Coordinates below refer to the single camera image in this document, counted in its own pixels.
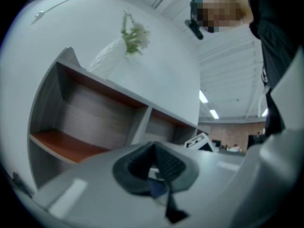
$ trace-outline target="fluorescent light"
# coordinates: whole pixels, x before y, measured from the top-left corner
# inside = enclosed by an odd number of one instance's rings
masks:
[[[215,110],[210,110],[210,113],[213,115],[214,119],[219,119],[219,116]]]
[[[207,98],[205,97],[204,93],[201,90],[199,91],[199,98],[202,103],[208,103]]]
[[[266,117],[268,115],[268,108],[263,112],[262,117]]]

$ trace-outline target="textured vase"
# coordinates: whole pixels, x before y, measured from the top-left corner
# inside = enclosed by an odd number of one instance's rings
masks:
[[[113,41],[98,53],[88,71],[100,78],[108,79],[112,71],[124,57],[126,51],[127,46],[123,39]]]

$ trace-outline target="gray bookshelf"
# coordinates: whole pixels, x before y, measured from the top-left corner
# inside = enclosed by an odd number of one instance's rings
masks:
[[[148,141],[183,145],[198,127],[82,68],[71,47],[50,66],[28,126],[31,170],[39,189],[80,161]]]

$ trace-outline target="black shirt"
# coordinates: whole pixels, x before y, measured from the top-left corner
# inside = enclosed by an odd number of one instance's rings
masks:
[[[303,45],[301,0],[248,0],[254,21],[252,33],[261,40],[264,68],[262,79],[273,89],[291,64],[299,45]],[[266,95],[268,117],[266,134],[282,130],[279,112]]]

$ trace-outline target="brown wall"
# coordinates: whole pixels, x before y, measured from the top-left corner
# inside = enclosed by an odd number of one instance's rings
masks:
[[[249,124],[200,124],[202,129],[209,129],[211,140],[221,140],[222,145],[233,147],[237,144],[245,151],[248,145],[248,136],[257,135],[265,127],[265,123]]]

